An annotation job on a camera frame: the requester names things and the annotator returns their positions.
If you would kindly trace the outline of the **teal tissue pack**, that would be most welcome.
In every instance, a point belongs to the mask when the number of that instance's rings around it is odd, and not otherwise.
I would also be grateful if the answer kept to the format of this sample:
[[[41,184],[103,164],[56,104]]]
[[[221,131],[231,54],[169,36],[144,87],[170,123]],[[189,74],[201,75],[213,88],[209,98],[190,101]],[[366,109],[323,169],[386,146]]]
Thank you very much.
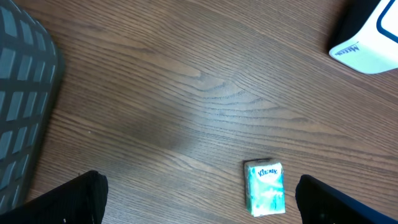
[[[244,163],[246,208],[253,217],[285,213],[284,170],[279,161]]]

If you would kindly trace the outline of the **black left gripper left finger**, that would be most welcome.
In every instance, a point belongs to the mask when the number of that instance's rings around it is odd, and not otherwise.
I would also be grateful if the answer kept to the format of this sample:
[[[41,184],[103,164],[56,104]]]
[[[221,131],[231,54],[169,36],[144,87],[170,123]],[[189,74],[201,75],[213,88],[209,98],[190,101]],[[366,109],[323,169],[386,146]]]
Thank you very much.
[[[2,214],[1,224],[101,224],[107,199],[107,177],[91,170]]]

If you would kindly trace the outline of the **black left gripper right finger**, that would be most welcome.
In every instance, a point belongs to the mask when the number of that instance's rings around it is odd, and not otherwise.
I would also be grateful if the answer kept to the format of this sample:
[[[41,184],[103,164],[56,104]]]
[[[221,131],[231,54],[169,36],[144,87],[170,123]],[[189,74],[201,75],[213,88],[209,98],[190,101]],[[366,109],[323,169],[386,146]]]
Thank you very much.
[[[307,174],[296,186],[295,199],[303,224],[397,224],[395,219]]]

